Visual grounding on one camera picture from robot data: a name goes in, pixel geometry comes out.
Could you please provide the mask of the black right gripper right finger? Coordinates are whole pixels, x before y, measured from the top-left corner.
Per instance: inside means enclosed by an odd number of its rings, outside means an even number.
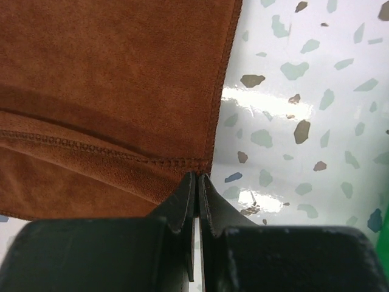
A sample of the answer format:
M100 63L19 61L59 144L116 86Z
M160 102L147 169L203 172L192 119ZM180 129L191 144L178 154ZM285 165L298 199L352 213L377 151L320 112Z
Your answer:
M366 236L347 226L258 225L197 182L204 291L387 291Z

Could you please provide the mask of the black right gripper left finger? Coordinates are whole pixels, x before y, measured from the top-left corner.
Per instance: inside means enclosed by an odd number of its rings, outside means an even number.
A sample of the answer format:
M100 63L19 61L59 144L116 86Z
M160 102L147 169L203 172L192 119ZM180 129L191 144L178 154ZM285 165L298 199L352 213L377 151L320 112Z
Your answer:
M39 220L1 265L2 291L188 291L195 174L145 217Z

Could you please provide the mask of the brown towel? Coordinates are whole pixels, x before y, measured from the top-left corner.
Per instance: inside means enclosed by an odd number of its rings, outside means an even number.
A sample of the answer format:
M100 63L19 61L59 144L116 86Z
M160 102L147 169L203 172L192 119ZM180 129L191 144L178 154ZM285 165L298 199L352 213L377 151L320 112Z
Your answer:
M1 213L143 216L212 167L241 1L2 1Z

